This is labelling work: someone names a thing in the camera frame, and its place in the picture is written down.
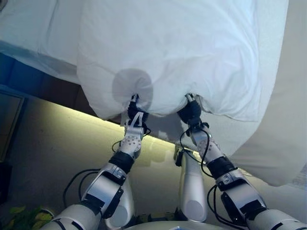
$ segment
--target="robotic hand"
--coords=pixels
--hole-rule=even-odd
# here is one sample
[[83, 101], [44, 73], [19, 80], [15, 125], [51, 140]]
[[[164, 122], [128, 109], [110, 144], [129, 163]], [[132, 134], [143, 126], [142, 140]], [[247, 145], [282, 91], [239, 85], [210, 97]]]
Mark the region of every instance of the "robotic hand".
[[188, 104], [178, 112], [188, 124], [187, 135], [197, 146], [200, 156], [211, 172], [223, 194], [221, 200], [235, 225], [250, 230], [303, 230], [307, 225], [274, 209], [268, 209], [257, 190], [242, 172], [221, 152], [212, 139], [209, 125], [200, 119], [201, 108], [192, 94], [187, 94]]
[[148, 129], [148, 114], [137, 108], [137, 99], [138, 95], [133, 95], [129, 104], [129, 119], [119, 149], [87, 188], [81, 202], [62, 211], [42, 230], [96, 230], [102, 219], [113, 215], [123, 194], [121, 187], [140, 154], [141, 140]]

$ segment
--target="mattress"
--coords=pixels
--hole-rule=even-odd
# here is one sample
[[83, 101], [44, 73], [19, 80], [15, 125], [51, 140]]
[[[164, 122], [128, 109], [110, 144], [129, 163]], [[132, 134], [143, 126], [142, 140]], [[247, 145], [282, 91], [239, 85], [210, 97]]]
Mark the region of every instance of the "mattress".
[[[82, 0], [8, 1], [0, 12], [0, 52], [49, 75], [80, 84], [76, 77], [76, 64], [82, 6]], [[208, 113], [201, 115], [202, 120], [210, 124], [214, 139], [228, 156], [236, 152], [255, 133], [265, 114], [278, 69], [287, 8], [288, 0], [257, 1], [259, 77], [263, 85], [259, 121], [242, 122]], [[274, 115], [270, 119], [274, 119], [278, 111], [274, 110], [272, 114]], [[163, 117], [150, 116], [147, 125], [152, 128], [153, 136], [171, 142], [177, 142], [180, 134], [187, 128], [176, 114]], [[189, 138], [185, 137], [183, 142], [186, 146], [194, 148]], [[271, 146], [271, 142], [265, 138], [261, 145], [265, 149], [264, 146]], [[247, 145], [244, 147], [247, 148], [244, 152], [248, 152], [250, 148]], [[289, 182], [287, 178], [273, 183], [274, 175], [255, 173], [256, 170], [253, 170], [255, 165], [243, 160], [246, 158], [243, 157], [245, 155], [242, 149], [239, 153], [234, 155], [238, 165], [247, 171], [251, 170], [264, 181], [272, 185]]]

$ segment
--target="white fabric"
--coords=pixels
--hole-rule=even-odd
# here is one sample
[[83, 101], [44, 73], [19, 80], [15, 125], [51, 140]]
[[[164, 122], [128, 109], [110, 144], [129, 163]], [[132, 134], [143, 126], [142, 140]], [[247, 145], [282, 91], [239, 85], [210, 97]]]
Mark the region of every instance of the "white fabric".
[[[307, 163], [306, 9], [306, 1], [290, 1], [267, 111], [258, 130], [232, 156], [240, 167], [274, 186], [291, 182]], [[307, 188], [306, 169], [294, 183]]]
[[258, 120], [255, 7], [253, 0], [86, 1], [77, 74], [92, 108], [108, 119], [138, 93], [141, 108], [168, 115], [191, 92], [205, 111]]
[[[52, 76], [78, 83], [75, 73], [83, 2], [83, 0], [9, 0], [0, 12], [0, 52]], [[266, 111], [278, 68], [287, 6], [288, 0], [257, 1], [259, 78], [262, 82], [259, 121], [241, 122], [225, 116], [206, 113], [201, 116], [203, 121], [210, 124], [214, 139], [227, 155], [232, 155], [251, 137]], [[306, 141], [302, 139], [306, 135], [301, 138], [291, 136], [291, 138], [287, 138], [287, 141], [284, 141], [284, 138], [281, 137], [282, 134], [278, 135], [281, 130], [277, 129], [277, 125], [271, 126], [272, 122], [278, 123], [276, 118], [280, 117], [283, 108], [292, 108], [294, 102], [289, 100], [289, 102], [283, 103], [283, 99], [293, 98], [297, 91], [297, 85], [292, 85], [288, 90], [284, 90], [292, 81], [288, 82], [286, 78], [280, 78], [280, 80], [274, 89], [276, 96], [271, 99], [271, 104], [276, 106], [271, 109], [269, 106], [270, 116], [267, 116], [266, 122], [261, 125], [259, 132], [255, 133], [250, 139], [251, 141], [248, 141], [243, 146], [244, 148], [238, 151], [239, 154], [233, 156], [239, 166], [273, 185], [287, 183], [289, 178], [293, 176], [293, 172], [300, 170], [300, 164], [304, 161], [302, 160], [304, 152], [299, 149], [289, 151], [289, 148], [298, 145], [298, 143], [300, 146], [303, 143], [306, 144]], [[282, 119], [282, 122], [286, 122], [288, 125], [286, 130], [290, 130], [291, 134], [296, 134], [296, 128], [300, 127], [301, 119], [297, 119], [300, 112], [297, 112], [296, 109], [297, 107], [287, 110], [292, 113]], [[287, 123], [289, 120], [297, 120], [298, 124], [295, 123], [292, 128], [292, 124]], [[176, 114], [166, 117], [150, 116], [147, 124], [153, 130], [151, 135], [170, 141], [178, 141], [181, 132], [186, 128], [184, 125], [181, 126]], [[302, 127], [300, 127], [298, 135], [302, 134]], [[263, 133], [268, 131], [270, 137], [274, 137], [275, 141], [267, 136], [259, 139]], [[188, 146], [193, 146], [189, 138], [184, 138], [183, 142]], [[283, 147], [277, 148], [277, 142], [282, 142]], [[264, 162], [261, 159], [266, 161], [266, 170], [261, 168]]]
[[0, 52], [51, 76], [76, 77], [82, 0], [9, 0], [0, 12]]

